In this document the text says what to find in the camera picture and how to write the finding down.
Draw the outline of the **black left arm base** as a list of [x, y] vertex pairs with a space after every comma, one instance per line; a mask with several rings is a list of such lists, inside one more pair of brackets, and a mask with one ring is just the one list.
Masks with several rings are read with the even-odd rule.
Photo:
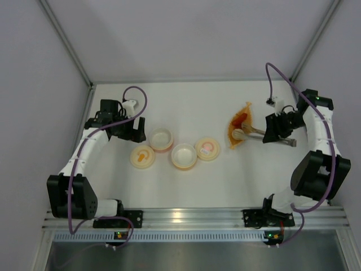
[[118, 217], [105, 217], [94, 220], [93, 228], [94, 229], [126, 229], [131, 228], [133, 224], [134, 229], [142, 228], [143, 223], [143, 211], [139, 209], [126, 209], [122, 213], [124, 219]]

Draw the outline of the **left aluminium frame post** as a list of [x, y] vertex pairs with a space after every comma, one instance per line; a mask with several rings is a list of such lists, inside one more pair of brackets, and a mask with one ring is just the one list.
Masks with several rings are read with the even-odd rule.
[[52, 7], [50, 6], [49, 2], [46, 0], [39, 0], [37, 1], [40, 8], [42, 9], [45, 17], [48, 19], [49, 23], [51, 24], [53, 30], [55, 31], [56, 35], [59, 37], [61, 44], [63, 45], [64, 49], [66, 50], [67, 54], [69, 55], [72, 63], [74, 64], [76, 70], [84, 80], [85, 84], [90, 88], [93, 86], [93, 82], [90, 80], [89, 75], [87, 74], [84, 66], [81, 63], [81, 60], [76, 53], [74, 47], [71, 44], [68, 36], [66, 35], [63, 27], [61, 26], [60, 21], [58, 20], [56, 14], [54, 13]]

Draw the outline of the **orange-based bowl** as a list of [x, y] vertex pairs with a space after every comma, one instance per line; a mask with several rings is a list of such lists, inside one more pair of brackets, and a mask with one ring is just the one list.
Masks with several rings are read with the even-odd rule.
[[178, 144], [171, 151], [171, 161], [177, 169], [190, 170], [197, 162], [196, 150], [188, 143]]

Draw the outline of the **white steamed bun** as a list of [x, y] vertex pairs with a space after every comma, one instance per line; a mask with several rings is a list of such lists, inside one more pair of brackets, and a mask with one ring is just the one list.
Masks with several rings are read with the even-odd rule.
[[244, 140], [244, 131], [242, 129], [234, 129], [231, 133], [232, 138], [234, 140], [240, 141], [240, 140]]

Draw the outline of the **right aluminium frame post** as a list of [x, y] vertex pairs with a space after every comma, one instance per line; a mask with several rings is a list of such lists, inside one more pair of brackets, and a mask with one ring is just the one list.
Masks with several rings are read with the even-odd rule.
[[335, 14], [337, 13], [342, 3], [343, 3], [342, 0], [330, 1], [330, 4], [326, 8], [322, 17], [320, 18], [320, 22], [316, 26], [315, 31], [313, 32], [306, 46], [305, 51], [302, 53], [301, 58], [299, 59], [291, 77], [289, 78], [292, 82], [295, 82], [299, 77], [300, 73], [307, 64], [317, 44], [321, 40], [324, 32], [327, 30], [329, 24], [331, 23], [332, 19], [334, 18]]

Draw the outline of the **aluminium frame post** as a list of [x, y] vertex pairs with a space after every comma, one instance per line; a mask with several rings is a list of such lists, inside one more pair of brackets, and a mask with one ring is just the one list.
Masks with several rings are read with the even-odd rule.
[[50, 6], [49, 2], [46, 0], [39, 0], [37, 1], [40, 8], [42, 9], [45, 17], [48, 19], [49, 23], [51, 24], [53, 30], [55, 31], [56, 35], [59, 37], [61, 44], [63, 45], [64, 49], [66, 50], [67, 54], [69, 55], [72, 63], [74, 64], [76, 70], [84, 80], [85, 84], [90, 88], [93, 86], [93, 82], [90, 80], [89, 75], [87, 74], [84, 66], [81, 63], [81, 60], [76, 53], [74, 47], [71, 44], [68, 36], [66, 35], [63, 27], [61, 26], [60, 21], [58, 20], [56, 14], [54, 13], [52, 7]]
[[332, 19], [334, 18], [335, 14], [337, 13], [342, 3], [343, 3], [342, 0], [330, 1], [330, 4], [326, 8], [322, 17], [320, 18], [320, 22], [316, 26], [315, 31], [313, 32], [306, 46], [305, 51], [302, 53], [301, 58], [299, 59], [291, 77], [289, 78], [292, 82], [295, 82], [299, 77], [300, 73], [307, 64], [317, 44], [321, 40], [324, 32], [327, 30], [329, 24], [331, 23]]

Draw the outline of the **stainless steel tongs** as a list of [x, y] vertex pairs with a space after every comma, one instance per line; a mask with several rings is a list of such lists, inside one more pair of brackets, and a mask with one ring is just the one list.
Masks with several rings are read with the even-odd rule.
[[[265, 131], [256, 129], [248, 124], [242, 125], [242, 130], [244, 131], [244, 140], [255, 140], [255, 141], [262, 141], [263, 136], [265, 134]], [[272, 142], [277, 143], [279, 145], [287, 145], [290, 147], [296, 147], [297, 146], [297, 140], [292, 138], [281, 138], [278, 142]]]

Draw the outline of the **aluminium mounting rail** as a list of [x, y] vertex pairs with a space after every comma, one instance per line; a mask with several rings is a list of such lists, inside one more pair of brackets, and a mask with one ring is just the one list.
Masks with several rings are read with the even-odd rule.
[[[350, 226], [342, 207], [325, 206], [313, 212], [289, 216], [296, 229], [304, 223], [305, 229], [342, 229]], [[250, 222], [260, 228], [260, 215], [242, 208], [145, 208], [134, 220], [143, 230], [250, 230]]]

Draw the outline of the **long red sausage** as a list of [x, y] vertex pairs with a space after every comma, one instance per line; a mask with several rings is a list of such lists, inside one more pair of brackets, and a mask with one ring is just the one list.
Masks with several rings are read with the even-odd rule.
[[242, 123], [247, 119], [247, 117], [248, 117], [247, 113], [242, 113], [242, 114], [238, 115], [237, 118], [235, 118], [231, 124], [234, 127], [241, 127]]

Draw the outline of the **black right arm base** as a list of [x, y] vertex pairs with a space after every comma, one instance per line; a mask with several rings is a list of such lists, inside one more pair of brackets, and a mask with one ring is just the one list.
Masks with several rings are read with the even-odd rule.
[[243, 221], [246, 228], [267, 228], [281, 227], [281, 223], [285, 227], [295, 226], [295, 221], [291, 213], [281, 213], [274, 210], [265, 209], [244, 209]]

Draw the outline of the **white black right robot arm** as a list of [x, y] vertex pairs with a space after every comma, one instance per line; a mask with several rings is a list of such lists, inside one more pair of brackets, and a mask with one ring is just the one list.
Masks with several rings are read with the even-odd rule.
[[301, 93], [296, 106], [286, 112], [284, 101], [271, 97], [266, 102], [275, 112], [266, 116], [263, 143], [286, 143], [292, 132], [305, 128], [309, 151], [292, 173], [290, 185], [263, 201], [263, 212], [286, 219], [304, 204], [315, 201], [320, 206], [335, 197], [351, 168], [343, 158], [333, 134], [333, 101], [316, 90]]

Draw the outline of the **pink-based bowl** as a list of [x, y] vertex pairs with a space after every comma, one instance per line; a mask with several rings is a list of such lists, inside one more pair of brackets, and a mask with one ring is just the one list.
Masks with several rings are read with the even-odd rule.
[[172, 132], [166, 128], [156, 128], [150, 133], [149, 144], [154, 152], [164, 153], [171, 150], [174, 143]]

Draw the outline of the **fish-shaped woven bamboo tray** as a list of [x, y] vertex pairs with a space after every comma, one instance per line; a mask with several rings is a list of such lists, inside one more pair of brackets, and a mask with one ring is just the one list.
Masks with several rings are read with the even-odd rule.
[[232, 131], [234, 129], [242, 129], [242, 126], [241, 127], [234, 127], [231, 123], [235, 118], [237, 118], [238, 115], [240, 115], [242, 113], [247, 113], [248, 117], [242, 123], [242, 125], [243, 124], [252, 125], [253, 124], [253, 116], [252, 116], [251, 105], [252, 105], [251, 102], [246, 102], [245, 107], [243, 107], [241, 110], [239, 110], [237, 113], [235, 113], [234, 116], [231, 118], [231, 120], [229, 122], [228, 130], [227, 130], [227, 137], [228, 137], [228, 141], [229, 141], [229, 144], [230, 144], [230, 149], [232, 149], [232, 150], [235, 149], [235, 147], [238, 146], [239, 144], [243, 143], [243, 140], [237, 141], [237, 140], [234, 140], [232, 138], [232, 135], [231, 135]]

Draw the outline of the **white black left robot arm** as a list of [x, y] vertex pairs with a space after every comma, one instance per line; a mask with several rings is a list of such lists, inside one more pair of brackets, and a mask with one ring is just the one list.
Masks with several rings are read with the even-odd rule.
[[146, 140], [145, 119], [134, 128], [138, 101], [103, 99], [100, 109], [85, 123], [82, 138], [66, 166], [47, 180], [52, 215], [56, 218], [90, 220], [121, 213], [117, 199], [99, 199], [91, 186], [89, 174], [98, 163], [101, 150], [112, 137], [141, 143]]

